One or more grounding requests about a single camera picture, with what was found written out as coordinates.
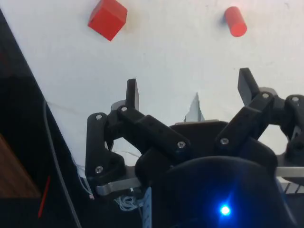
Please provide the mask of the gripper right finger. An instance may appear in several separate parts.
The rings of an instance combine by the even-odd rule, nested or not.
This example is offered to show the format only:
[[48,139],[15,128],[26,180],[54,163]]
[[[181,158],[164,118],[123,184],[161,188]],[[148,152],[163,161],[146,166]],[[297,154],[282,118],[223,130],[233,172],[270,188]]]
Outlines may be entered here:
[[241,68],[238,92],[244,107],[216,137],[219,155],[239,156],[250,140],[257,140],[269,125],[277,125],[287,137],[284,158],[297,166],[304,164],[304,97],[280,98],[271,88],[257,85],[249,68]]

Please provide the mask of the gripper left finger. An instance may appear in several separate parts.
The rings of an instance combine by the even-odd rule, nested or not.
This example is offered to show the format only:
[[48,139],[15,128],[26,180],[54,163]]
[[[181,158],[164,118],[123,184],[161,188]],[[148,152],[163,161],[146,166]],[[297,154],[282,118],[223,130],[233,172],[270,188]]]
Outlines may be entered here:
[[95,113],[87,119],[85,176],[92,185],[116,181],[126,174],[124,158],[112,151],[114,141],[124,138],[141,153],[135,175],[149,185],[171,166],[190,158],[187,138],[139,110],[135,79],[127,81],[126,98],[110,114]]

